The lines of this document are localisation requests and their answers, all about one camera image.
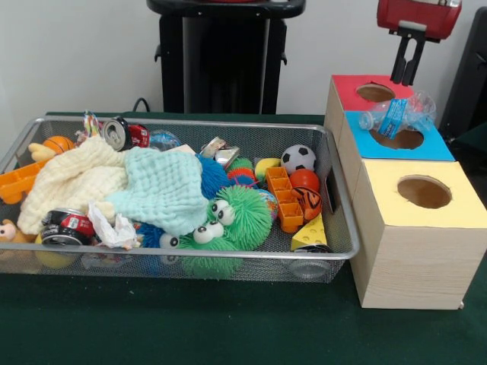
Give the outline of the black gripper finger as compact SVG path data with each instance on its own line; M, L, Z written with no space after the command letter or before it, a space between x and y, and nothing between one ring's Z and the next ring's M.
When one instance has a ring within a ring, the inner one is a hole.
M416 41L415 50L412 58L406 63L405 70L403 73L403 85L412 86L419 66L420 59L422 57L422 52L425 46L425 37L422 34L416 34L414 36Z
M394 62L393 70L390 80L394 84L401 84L403 80L403 74L406 67L406 50L409 45L409 38L407 36L401 36L399 47L396 53L396 59Z

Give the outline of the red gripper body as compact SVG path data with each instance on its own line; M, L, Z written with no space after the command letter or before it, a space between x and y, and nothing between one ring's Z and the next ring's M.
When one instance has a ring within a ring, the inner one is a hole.
M380 0L377 25L391 32L415 30L429 39L445 40L451 35L461 10L461 1Z

